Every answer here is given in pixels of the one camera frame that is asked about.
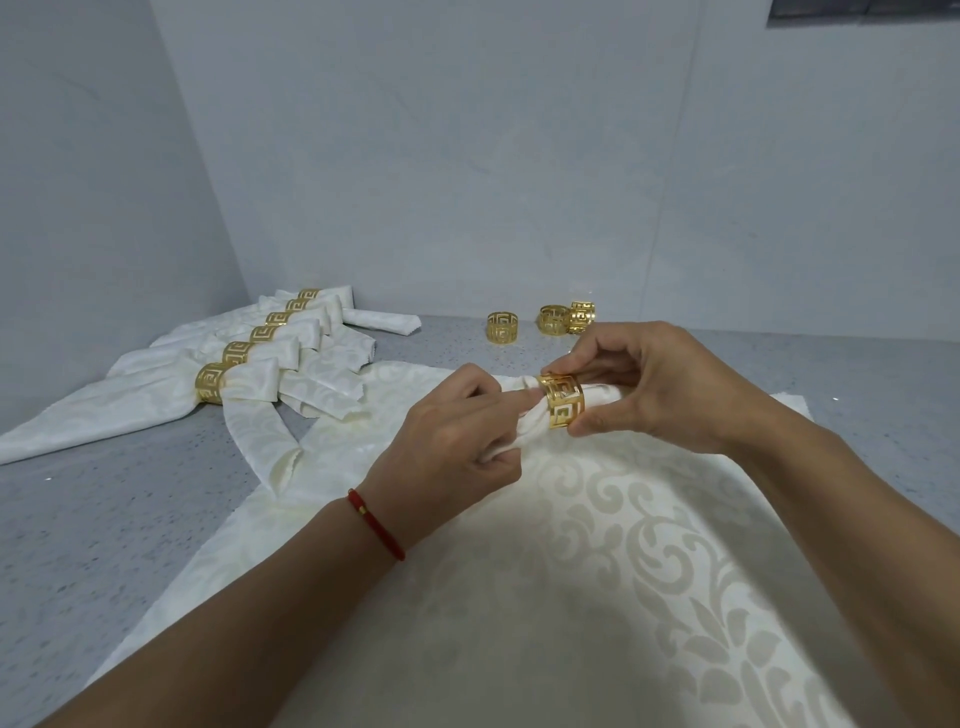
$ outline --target gray speckled countertop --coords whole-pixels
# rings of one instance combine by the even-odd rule
[[[425,317],[372,332],[377,359],[522,375],[573,337],[521,322]],[[768,392],[804,395],[880,475],[960,532],[960,345],[697,332]],[[310,421],[281,407],[300,437]],[[0,466],[0,727],[33,725],[79,690],[194,551],[253,490],[217,407],[168,425]]]

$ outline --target napkin ring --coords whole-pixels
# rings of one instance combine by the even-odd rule
[[[487,339],[495,344],[513,344],[516,341],[518,318],[510,311],[495,311],[487,317]]]
[[[597,308],[590,301],[574,301],[566,315],[566,330],[570,333],[583,333],[596,321]]]
[[[223,404],[220,399],[220,385],[224,378],[224,372],[230,368],[229,364],[222,361],[215,361],[212,364],[204,364],[193,385],[197,388],[197,394],[202,401],[208,401],[212,404]]]
[[[293,316],[296,311],[274,311],[273,313],[267,314],[267,320],[264,322],[268,327],[282,327],[286,326],[290,317]]]
[[[537,381],[546,392],[546,407],[550,412],[550,429],[566,427],[584,411],[584,390],[570,375],[542,375]]]
[[[253,341],[231,341],[224,347],[224,364],[235,367],[237,364],[246,364],[247,355],[256,346]]]
[[[265,341],[273,341],[274,334],[278,328],[277,326],[267,326],[266,324],[253,327],[253,331],[250,332],[251,343],[262,344]]]
[[[285,308],[291,313],[297,313],[297,311],[305,310],[312,301],[313,299],[290,299]]]
[[[547,336],[563,336],[566,333],[566,317],[570,309],[565,305],[546,305],[537,316],[537,328]]]

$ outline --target floral damask pattern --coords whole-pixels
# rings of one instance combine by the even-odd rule
[[[320,418],[281,497],[248,498],[105,668],[359,482],[446,374],[368,368],[368,412]],[[523,467],[374,590],[276,725],[902,725],[729,460],[633,433],[554,431]]]

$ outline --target hand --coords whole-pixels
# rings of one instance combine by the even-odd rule
[[[467,364],[410,408],[390,446],[357,489],[384,527],[410,548],[484,497],[520,478],[520,451],[478,458],[512,443],[516,422],[539,389],[501,392],[492,376]]]
[[[664,322],[593,324],[543,371],[636,388],[584,412],[567,429],[574,437],[629,429],[695,452],[728,453],[756,427],[757,412],[779,406],[686,330]]]

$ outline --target forearm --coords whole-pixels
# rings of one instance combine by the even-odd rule
[[[960,722],[960,539],[835,434],[777,405],[732,457],[922,725]]]
[[[266,726],[393,562],[336,500],[42,725]]]

